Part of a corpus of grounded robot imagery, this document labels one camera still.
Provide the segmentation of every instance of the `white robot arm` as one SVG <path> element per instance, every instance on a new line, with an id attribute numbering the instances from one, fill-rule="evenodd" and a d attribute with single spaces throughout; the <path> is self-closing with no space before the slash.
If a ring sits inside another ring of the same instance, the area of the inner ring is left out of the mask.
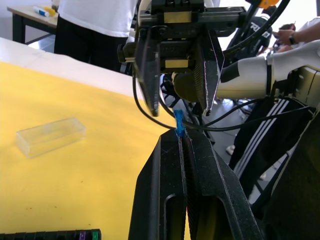
<path id="1" fill-rule="evenodd" d="M 299 68 L 301 73 L 295 95 L 301 102 L 316 107 L 320 102 L 320 94 L 317 94 L 320 91 L 320 40 L 267 58 L 259 56 L 235 62 L 222 70 L 216 96 L 227 99 L 263 98 L 275 83 L 286 80 L 291 71 Z"/>

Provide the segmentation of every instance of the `hand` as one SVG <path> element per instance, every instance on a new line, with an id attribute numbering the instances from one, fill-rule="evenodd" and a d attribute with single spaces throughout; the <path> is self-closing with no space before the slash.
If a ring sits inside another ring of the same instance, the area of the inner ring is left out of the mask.
<path id="1" fill-rule="evenodd" d="M 295 31 L 293 30 L 279 30 L 278 32 L 274 32 L 273 34 L 278 37 L 279 43 L 290 46 L 291 42 L 289 40 L 289 37 L 294 33 Z"/>

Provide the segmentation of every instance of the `table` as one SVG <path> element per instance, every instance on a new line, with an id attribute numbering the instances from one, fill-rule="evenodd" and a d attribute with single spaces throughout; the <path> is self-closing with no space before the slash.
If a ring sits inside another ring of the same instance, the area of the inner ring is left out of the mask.
<path id="1" fill-rule="evenodd" d="M 131 78 L 3 38 L 0 69 L 0 233 L 126 239 L 137 176 L 166 131 L 137 110 Z M 17 149 L 16 131 L 66 117 L 87 127 L 85 140 L 33 159 Z"/>
<path id="2" fill-rule="evenodd" d="M 33 10 L 33 5 L 8 6 L 7 10 L 12 12 L 12 39 L 18 43 L 26 41 L 26 26 L 30 26 L 49 34 L 56 34 L 57 17 L 42 16 Z"/>

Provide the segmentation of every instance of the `yellow table surface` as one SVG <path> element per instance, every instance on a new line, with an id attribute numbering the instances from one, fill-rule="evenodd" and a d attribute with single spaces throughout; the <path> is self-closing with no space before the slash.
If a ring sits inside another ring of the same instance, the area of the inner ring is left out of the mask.
<path id="1" fill-rule="evenodd" d="M 17 131 L 69 117 L 86 126 L 84 140 L 32 159 L 17 148 Z M 0 62 L 0 233 L 128 239 L 137 176 L 165 131 L 132 97 Z"/>

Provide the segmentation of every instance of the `clear plastic box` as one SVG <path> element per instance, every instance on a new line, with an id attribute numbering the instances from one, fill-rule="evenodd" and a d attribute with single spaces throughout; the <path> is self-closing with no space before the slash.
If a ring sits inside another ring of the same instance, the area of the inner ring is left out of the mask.
<path id="1" fill-rule="evenodd" d="M 16 133 L 16 144 L 28 158 L 47 153 L 86 136 L 86 127 L 75 117 L 24 129 Z"/>

